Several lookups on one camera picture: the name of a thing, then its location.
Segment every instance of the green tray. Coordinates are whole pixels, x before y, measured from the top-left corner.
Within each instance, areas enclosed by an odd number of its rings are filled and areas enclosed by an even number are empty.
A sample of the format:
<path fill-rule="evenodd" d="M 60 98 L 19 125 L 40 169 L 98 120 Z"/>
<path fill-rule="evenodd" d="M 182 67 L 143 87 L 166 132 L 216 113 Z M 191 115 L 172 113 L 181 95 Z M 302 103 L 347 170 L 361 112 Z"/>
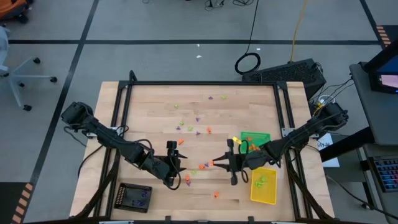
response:
<path fill-rule="evenodd" d="M 252 141 L 248 141 L 249 146 L 251 146 L 251 144 L 254 144 L 257 147 L 266 142 L 269 142 L 271 140 L 271 135 L 268 133 L 254 133 L 254 132 L 242 131 L 241 140 L 247 140 L 247 138 L 252 138 Z M 246 150 L 247 150 L 246 143 L 243 142 L 241 145 L 241 153 L 246 153 Z"/>

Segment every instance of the yellow tray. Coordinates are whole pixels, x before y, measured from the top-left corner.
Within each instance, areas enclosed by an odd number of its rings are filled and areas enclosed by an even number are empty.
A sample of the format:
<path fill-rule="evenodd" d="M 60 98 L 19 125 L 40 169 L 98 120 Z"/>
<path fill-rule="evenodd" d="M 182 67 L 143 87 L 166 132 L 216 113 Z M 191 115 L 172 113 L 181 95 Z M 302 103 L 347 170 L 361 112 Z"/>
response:
<path fill-rule="evenodd" d="M 258 187 L 256 182 L 261 182 L 261 178 L 265 177 L 266 181 L 262 187 Z M 253 170 L 251 174 L 251 191 L 250 200 L 253 202 L 276 204 L 276 186 L 277 172 L 274 169 L 259 167 Z"/>

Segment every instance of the computer monitor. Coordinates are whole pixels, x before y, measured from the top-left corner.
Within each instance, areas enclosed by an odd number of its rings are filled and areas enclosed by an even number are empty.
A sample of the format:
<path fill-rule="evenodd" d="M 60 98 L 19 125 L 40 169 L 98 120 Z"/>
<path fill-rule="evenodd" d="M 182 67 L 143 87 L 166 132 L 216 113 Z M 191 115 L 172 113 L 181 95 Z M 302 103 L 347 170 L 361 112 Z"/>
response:
<path fill-rule="evenodd" d="M 398 41 L 387 46 L 363 67 L 373 91 L 398 94 Z"/>

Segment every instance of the white paper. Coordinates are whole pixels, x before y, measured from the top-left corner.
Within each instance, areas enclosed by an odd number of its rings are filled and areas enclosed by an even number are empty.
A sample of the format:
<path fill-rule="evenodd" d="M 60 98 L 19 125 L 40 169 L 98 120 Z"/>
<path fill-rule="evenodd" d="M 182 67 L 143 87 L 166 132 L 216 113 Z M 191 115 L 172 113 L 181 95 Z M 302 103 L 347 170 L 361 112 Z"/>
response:
<path fill-rule="evenodd" d="M 325 134 L 318 140 L 318 149 L 321 151 L 322 149 L 330 146 L 333 144 L 333 140 L 331 140 L 331 135 L 330 134 Z M 323 162 L 323 167 L 340 167 L 340 164 L 338 163 L 338 159 L 333 158 L 328 161 Z"/>

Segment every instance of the wooden tabletop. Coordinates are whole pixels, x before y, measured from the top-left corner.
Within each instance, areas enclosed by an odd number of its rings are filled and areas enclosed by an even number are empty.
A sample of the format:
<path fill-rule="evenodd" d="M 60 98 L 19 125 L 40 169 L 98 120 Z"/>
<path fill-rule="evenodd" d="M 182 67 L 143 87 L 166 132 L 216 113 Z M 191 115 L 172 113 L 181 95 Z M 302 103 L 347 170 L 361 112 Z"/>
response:
<path fill-rule="evenodd" d="M 105 126 L 111 123 L 117 92 L 117 82 L 104 82 L 99 93 L 95 117 Z M 302 83 L 288 83 L 288 91 L 296 126 L 310 119 L 307 99 Z M 119 113 L 120 125 L 122 110 Z M 287 116 L 284 109 L 284 120 Z M 176 130 L 184 121 L 181 130 Z M 120 182 L 153 187 L 148 213 L 113 209 L 113 220 L 240 220 L 253 216 L 256 221 L 294 221 L 292 200 L 284 159 L 277 170 L 277 204 L 268 205 L 250 201 L 250 181 L 245 184 L 238 174 L 238 184 L 232 186 L 231 174 L 219 167 L 200 170 L 198 166 L 222 156 L 227 150 L 226 140 L 240 137 L 241 131 L 271 134 L 280 139 L 280 128 L 271 86 L 144 86 L 135 85 L 127 117 L 130 130 L 125 139 L 146 138 L 152 142 L 156 155 L 166 155 L 166 141 L 184 139 L 178 150 L 188 159 L 182 159 L 182 183 L 178 190 L 169 190 L 161 180 L 146 171 L 138 170 L 121 160 L 116 190 Z M 212 133 L 207 134 L 207 127 Z M 310 145 L 317 146 L 315 141 Z M 99 146 L 96 139 L 88 140 L 85 157 Z M 96 153 L 83 166 L 78 180 L 70 215 L 77 214 L 90 200 L 100 179 L 104 152 Z M 303 168 L 309 191 L 331 216 L 334 216 L 322 162 L 317 151 L 304 148 L 301 152 Z M 192 180 L 185 184 L 185 175 Z M 297 188 L 300 213 L 305 217 L 302 195 Z M 101 215 L 104 215 L 108 190 L 103 195 Z"/>

